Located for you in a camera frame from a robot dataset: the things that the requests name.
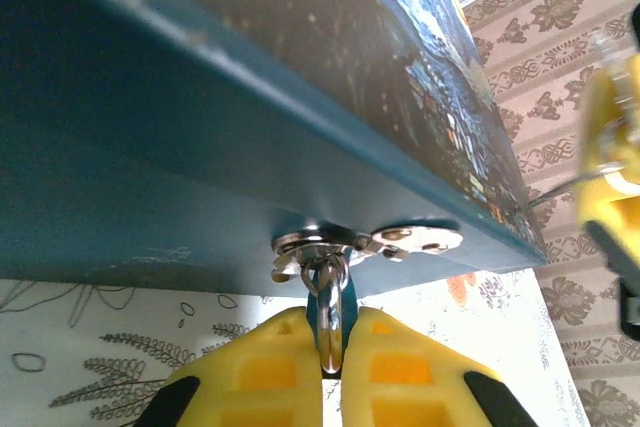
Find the orange flower print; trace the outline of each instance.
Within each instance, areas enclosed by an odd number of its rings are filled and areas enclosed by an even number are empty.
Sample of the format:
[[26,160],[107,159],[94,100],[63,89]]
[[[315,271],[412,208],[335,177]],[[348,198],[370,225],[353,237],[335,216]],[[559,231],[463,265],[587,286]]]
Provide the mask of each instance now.
[[476,285],[476,274],[474,272],[447,279],[449,293],[451,294],[451,297],[453,297],[453,300],[456,302],[456,304],[458,304],[460,307],[464,307],[467,303],[466,284],[469,284],[471,287]]

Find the painted canvas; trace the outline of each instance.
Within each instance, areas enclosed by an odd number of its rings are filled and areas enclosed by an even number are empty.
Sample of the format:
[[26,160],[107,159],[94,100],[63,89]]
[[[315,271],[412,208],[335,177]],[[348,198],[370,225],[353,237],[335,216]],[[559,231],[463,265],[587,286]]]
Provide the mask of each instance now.
[[529,242],[525,190],[457,0],[197,0]]

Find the patterned tablecloth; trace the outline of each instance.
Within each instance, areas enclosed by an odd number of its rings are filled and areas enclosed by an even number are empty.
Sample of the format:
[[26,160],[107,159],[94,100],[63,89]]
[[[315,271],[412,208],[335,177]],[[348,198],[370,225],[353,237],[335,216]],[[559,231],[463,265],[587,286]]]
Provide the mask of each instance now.
[[[0,425],[125,426],[172,370],[302,299],[0,281]],[[363,298],[494,368],[541,427],[588,426],[531,271]],[[325,381],[325,425],[340,425]]]

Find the patterned wallpaper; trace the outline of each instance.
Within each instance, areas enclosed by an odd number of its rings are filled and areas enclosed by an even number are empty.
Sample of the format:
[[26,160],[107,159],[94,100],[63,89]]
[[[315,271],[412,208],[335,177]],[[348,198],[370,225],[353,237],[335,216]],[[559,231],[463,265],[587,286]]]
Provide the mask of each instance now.
[[[578,99],[598,69],[589,41],[604,30],[635,51],[640,0],[478,0],[465,9],[532,197],[575,172]],[[541,205],[548,265],[538,280],[594,427],[640,425],[640,344],[620,335],[617,288],[574,224],[571,194]]]

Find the blue painted wood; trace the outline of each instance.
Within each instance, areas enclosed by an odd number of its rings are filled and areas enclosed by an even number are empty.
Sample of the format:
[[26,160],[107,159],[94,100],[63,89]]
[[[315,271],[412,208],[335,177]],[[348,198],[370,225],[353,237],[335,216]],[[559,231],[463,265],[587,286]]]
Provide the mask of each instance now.
[[310,223],[459,226],[442,257],[354,267],[361,295],[542,262],[194,0],[7,0],[0,15],[4,278],[302,296],[270,282],[269,244]]

